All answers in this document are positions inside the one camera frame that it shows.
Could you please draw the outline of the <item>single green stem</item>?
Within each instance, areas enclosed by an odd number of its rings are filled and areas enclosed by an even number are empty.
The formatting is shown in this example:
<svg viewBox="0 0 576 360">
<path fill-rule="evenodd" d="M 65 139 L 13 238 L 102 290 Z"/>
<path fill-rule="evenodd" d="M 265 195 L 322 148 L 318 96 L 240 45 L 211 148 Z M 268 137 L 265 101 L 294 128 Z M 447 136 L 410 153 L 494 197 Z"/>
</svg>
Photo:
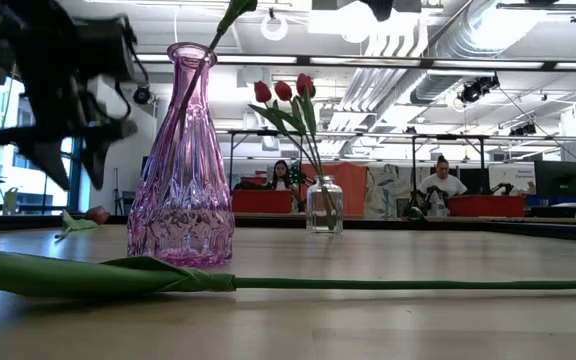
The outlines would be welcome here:
<svg viewBox="0 0 576 360">
<path fill-rule="evenodd" d="M 197 86 L 201 73 L 207 63 L 209 55 L 214 52 L 215 48 L 219 44 L 221 38 L 227 32 L 229 27 L 243 14 L 246 12 L 253 12 L 256 10 L 258 5 L 258 0 L 229 0 L 228 6 L 225 13 L 217 25 L 216 33 L 209 44 L 208 48 L 203 51 L 201 56 L 196 60 L 196 67 L 194 73 L 189 81 L 188 88 L 184 94 L 182 102 L 180 104 L 180 109 L 178 113 L 178 122 L 180 125 L 180 130 L 183 131 L 185 127 L 185 120 L 187 115 L 187 109 Z"/>
</svg>

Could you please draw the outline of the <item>pale green jug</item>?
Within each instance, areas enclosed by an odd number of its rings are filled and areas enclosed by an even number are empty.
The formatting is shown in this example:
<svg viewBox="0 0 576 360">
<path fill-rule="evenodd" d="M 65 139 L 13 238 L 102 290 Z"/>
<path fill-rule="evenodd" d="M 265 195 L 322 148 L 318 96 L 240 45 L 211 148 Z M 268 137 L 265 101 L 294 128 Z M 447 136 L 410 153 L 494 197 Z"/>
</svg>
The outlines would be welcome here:
<svg viewBox="0 0 576 360">
<path fill-rule="evenodd" d="M 5 216 L 12 216 L 17 213 L 17 196 L 18 188 L 11 187 L 3 195 L 3 214 Z"/>
</svg>

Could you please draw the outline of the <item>orange cloth panel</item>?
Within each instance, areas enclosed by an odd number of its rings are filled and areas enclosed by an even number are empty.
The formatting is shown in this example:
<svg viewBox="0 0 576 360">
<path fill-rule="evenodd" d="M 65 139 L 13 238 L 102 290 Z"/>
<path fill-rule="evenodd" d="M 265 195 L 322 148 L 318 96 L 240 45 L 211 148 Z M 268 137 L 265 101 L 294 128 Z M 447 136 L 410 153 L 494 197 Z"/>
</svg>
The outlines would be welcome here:
<svg viewBox="0 0 576 360">
<path fill-rule="evenodd" d="M 343 191 L 345 217 L 363 217 L 365 211 L 367 167 L 349 162 L 324 163 L 325 175 L 333 176 L 334 183 Z"/>
</svg>

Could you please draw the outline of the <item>black metal stand frame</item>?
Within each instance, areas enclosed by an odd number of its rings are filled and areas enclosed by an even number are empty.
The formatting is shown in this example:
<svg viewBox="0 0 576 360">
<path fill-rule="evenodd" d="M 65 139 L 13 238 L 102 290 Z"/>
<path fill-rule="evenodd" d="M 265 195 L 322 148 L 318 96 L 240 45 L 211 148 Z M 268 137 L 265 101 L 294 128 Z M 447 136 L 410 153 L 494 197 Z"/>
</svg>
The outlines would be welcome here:
<svg viewBox="0 0 576 360">
<path fill-rule="evenodd" d="M 237 130 L 237 129 L 229 129 L 229 130 L 218 130 L 217 133 L 219 135 L 228 135 L 230 137 L 229 140 L 229 152 L 227 155 L 224 156 L 224 160 L 227 162 L 228 168 L 228 184 L 231 189 L 234 188 L 234 162 L 236 160 L 254 160 L 254 161 L 262 161 L 262 160 L 291 160 L 291 161 L 298 161 L 299 162 L 299 170 L 302 169 L 302 165 L 304 164 L 304 159 L 306 154 L 308 153 L 307 150 L 303 149 L 303 146 L 307 144 L 306 137 L 304 135 L 300 135 L 297 131 L 289 131 L 287 134 L 283 134 L 278 130 L 268 130 L 268 129 L 253 129 L 253 130 Z M 249 136 L 256 136 L 256 137 L 271 137 L 273 139 L 282 139 L 285 138 L 288 140 L 288 143 L 291 144 L 296 152 L 295 156 L 278 156 L 278 157 L 267 157 L 267 156 L 235 156 L 234 151 L 239 146 L 240 143 L 244 142 Z M 377 140 L 381 140 L 379 145 L 386 145 L 386 144 L 409 144 L 412 146 L 413 155 L 410 159 L 412 164 L 412 187 L 416 189 L 416 164 L 418 162 L 416 158 L 416 152 L 421 148 L 421 140 L 422 139 L 431 139 L 435 140 L 436 142 L 450 142 L 450 141 L 458 141 L 463 140 L 465 142 L 471 140 L 477 140 L 479 142 L 479 153 L 480 153 L 480 167 L 484 169 L 485 167 L 485 157 L 484 157 L 484 144 L 485 141 L 490 139 L 488 135 L 459 135 L 459 134 L 400 134 L 400 133 L 361 133 L 361 132 L 318 132 L 315 135 L 315 140 L 331 140 L 331 141 L 346 141 L 350 143 L 353 140 L 357 139 L 368 139 L 374 138 Z"/>
</svg>

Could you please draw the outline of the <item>black computer monitor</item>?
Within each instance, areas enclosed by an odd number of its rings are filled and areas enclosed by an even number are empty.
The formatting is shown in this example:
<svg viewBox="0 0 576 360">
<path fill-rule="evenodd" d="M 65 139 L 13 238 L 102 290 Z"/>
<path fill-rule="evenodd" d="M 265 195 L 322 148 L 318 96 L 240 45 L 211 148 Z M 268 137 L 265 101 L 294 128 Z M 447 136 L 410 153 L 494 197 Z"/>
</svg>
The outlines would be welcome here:
<svg viewBox="0 0 576 360">
<path fill-rule="evenodd" d="M 576 196 L 576 162 L 535 161 L 534 174 L 539 197 Z"/>
</svg>

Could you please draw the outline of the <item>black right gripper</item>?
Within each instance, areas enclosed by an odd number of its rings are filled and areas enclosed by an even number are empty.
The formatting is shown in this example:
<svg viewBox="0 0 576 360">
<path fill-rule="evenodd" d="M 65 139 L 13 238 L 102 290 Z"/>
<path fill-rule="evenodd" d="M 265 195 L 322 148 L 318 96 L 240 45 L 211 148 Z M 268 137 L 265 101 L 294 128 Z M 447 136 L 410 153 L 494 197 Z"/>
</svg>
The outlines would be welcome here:
<svg viewBox="0 0 576 360">
<path fill-rule="evenodd" d="M 384 22 L 391 17 L 393 0 L 359 0 L 366 4 L 378 22 Z"/>
</svg>

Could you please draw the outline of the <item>red artificial tulip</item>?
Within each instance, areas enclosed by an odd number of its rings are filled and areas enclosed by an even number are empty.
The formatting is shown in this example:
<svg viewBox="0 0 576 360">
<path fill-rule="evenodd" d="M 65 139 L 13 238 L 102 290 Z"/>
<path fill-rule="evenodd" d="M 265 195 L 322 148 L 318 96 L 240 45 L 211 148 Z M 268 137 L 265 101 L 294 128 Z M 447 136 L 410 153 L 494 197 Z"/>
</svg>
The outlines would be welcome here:
<svg viewBox="0 0 576 360">
<path fill-rule="evenodd" d="M 308 134 L 305 124 L 303 122 L 299 103 L 295 102 L 296 97 L 298 97 L 298 93 L 294 95 L 292 92 L 292 88 L 284 81 L 277 82 L 274 86 L 274 91 L 279 100 L 287 102 L 291 107 L 291 114 L 288 114 L 287 112 L 280 110 L 278 105 L 273 106 L 273 108 L 279 112 L 279 115 L 277 116 L 276 127 L 277 128 L 283 127 L 281 132 L 284 135 L 288 135 L 286 125 L 289 124 L 299 133 L 300 135 L 299 149 L 306 154 L 306 158 L 310 162 L 311 154 L 309 146 L 306 142 Z"/>
<path fill-rule="evenodd" d="M 316 145 L 316 132 L 317 125 L 315 119 L 314 106 L 312 104 L 312 97 L 315 94 L 315 86 L 310 76 L 303 73 L 298 75 L 297 78 L 297 93 L 295 102 L 299 103 L 301 108 L 303 122 L 307 130 L 307 144 L 311 154 L 311 164 L 313 165 L 317 174 L 317 189 L 321 193 L 321 203 L 323 204 L 326 212 L 326 226 L 329 230 L 334 229 L 333 208 L 334 204 L 330 198 L 328 189 L 325 186 L 324 172 L 322 169 L 321 157 Z"/>
<path fill-rule="evenodd" d="M 255 93 L 255 100 L 257 105 L 251 104 L 250 108 L 260 115 L 262 118 L 268 120 L 276 130 L 281 132 L 283 127 L 277 128 L 277 116 L 279 112 L 276 111 L 273 106 L 278 105 L 280 110 L 291 114 L 291 107 L 287 102 L 283 102 L 278 99 L 275 93 L 272 93 L 270 87 L 261 81 L 254 83 L 254 93 Z M 289 124 L 286 125 L 286 129 L 289 131 L 296 131 L 293 127 Z"/>
</svg>

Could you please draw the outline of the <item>large red plastic bin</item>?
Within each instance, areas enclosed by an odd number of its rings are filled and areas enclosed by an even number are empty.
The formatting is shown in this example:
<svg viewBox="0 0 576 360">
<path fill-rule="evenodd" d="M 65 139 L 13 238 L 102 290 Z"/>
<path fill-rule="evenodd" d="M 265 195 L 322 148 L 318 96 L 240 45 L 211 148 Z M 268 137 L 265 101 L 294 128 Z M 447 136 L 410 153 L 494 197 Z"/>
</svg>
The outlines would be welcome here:
<svg viewBox="0 0 576 360">
<path fill-rule="evenodd" d="M 448 201 L 450 215 L 455 217 L 523 217 L 523 196 L 464 195 Z"/>
<path fill-rule="evenodd" d="M 236 213 L 291 213 L 293 194 L 287 190 L 235 190 L 233 211 Z"/>
</svg>

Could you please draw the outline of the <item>silver ceiling air duct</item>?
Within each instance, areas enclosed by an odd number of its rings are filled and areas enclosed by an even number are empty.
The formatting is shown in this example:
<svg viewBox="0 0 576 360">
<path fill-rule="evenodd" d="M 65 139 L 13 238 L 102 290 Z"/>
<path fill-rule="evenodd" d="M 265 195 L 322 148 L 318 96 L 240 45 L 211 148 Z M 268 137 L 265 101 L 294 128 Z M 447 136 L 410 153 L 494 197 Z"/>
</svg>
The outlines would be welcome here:
<svg viewBox="0 0 576 360">
<path fill-rule="evenodd" d="M 498 9 L 506 0 L 473 0 L 429 47 L 431 58 L 492 59 L 525 37 L 540 12 Z"/>
</svg>

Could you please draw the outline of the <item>pink ribbed glass vase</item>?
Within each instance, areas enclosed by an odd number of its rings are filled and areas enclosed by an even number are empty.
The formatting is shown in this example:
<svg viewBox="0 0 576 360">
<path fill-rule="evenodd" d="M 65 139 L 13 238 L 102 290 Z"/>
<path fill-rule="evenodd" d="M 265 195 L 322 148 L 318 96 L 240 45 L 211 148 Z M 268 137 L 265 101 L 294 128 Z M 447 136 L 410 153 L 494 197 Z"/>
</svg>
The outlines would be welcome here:
<svg viewBox="0 0 576 360">
<path fill-rule="evenodd" d="M 180 42 L 172 99 L 128 216 L 127 254 L 189 267 L 230 262 L 235 220 L 224 162 L 208 103 L 216 54 Z"/>
</svg>

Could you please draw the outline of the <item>white wall poster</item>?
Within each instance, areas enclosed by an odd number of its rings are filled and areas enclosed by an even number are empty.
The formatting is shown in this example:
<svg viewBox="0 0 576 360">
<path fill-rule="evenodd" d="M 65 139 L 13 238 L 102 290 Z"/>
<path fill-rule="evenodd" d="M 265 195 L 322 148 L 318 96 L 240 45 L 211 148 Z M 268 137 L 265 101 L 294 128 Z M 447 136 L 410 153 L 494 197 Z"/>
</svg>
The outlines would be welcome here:
<svg viewBox="0 0 576 360">
<path fill-rule="evenodd" d="M 493 164 L 488 167 L 490 188 L 510 184 L 509 195 L 535 195 L 536 180 L 532 164 Z"/>
</svg>

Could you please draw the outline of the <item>patterned grey cloth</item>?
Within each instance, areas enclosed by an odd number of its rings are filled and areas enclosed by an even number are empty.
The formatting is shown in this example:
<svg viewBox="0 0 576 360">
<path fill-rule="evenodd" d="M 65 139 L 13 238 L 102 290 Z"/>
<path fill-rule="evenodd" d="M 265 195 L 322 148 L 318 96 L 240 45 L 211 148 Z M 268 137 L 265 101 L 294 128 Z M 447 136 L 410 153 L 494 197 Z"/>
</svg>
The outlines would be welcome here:
<svg viewBox="0 0 576 360">
<path fill-rule="evenodd" d="M 413 188 L 410 166 L 370 164 L 366 172 L 364 218 L 396 220 L 402 216 Z"/>
</svg>

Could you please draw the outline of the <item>small clear glass vase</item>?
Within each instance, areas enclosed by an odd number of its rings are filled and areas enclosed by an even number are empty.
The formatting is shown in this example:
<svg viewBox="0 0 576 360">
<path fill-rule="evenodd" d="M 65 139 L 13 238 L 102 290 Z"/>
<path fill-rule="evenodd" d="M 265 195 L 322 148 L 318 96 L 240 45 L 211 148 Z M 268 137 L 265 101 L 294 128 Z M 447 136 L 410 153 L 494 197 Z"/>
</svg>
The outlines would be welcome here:
<svg viewBox="0 0 576 360">
<path fill-rule="evenodd" d="M 339 234 L 343 231 L 343 190 L 332 175 L 310 186 L 306 196 L 306 228 L 310 233 Z"/>
</svg>

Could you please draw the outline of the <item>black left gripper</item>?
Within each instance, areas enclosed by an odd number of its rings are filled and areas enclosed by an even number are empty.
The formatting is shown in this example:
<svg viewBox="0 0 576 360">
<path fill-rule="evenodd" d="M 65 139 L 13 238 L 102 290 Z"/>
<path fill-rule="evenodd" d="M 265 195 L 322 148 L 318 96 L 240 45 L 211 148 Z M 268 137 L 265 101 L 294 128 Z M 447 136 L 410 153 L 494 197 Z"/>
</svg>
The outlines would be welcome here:
<svg viewBox="0 0 576 360">
<path fill-rule="evenodd" d="M 125 14 L 72 17 L 56 0 L 12 0 L 12 13 L 20 26 L 12 32 L 12 49 L 38 126 L 0 130 L 0 146 L 15 145 L 60 188 L 69 190 L 61 159 L 67 134 L 59 131 L 77 131 L 94 120 L 98 106 L 88 92 L 91 79 L 134 79 L 137 39 Z M 96 190 L 103 188 L 110 146 L 137 130 L 131 120 L 85 130 L 81 161 Z"/>
</svg>

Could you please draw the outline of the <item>person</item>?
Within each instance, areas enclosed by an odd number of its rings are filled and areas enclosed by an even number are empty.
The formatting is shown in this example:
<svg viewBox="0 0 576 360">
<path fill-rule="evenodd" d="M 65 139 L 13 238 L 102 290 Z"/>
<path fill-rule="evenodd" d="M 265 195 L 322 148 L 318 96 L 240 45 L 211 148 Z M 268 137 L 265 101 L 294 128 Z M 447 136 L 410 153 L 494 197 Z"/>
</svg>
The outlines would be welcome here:
<svg viewBox="0 0 576 360">
<path fill-rule="evenodd" d="M 422 197 L 423 209 L 428 216 L 447 217 L 447 201 L 464 195 L 468 188 L 462 181 L 449 173 L 449 162 L 443 155 L 437 158 L 435 172 L 424 178 L 417 186 Z"/>
<path fill-rule="evenodd" d="M 272 179 L 268 187 L 276 191 L 290 191 L 292 193 L 292 211 L 299 210 L 298 186 L 290 180 L 289 167 L 285 160 L 278 160 L 273 166 Z"/>
</svg>

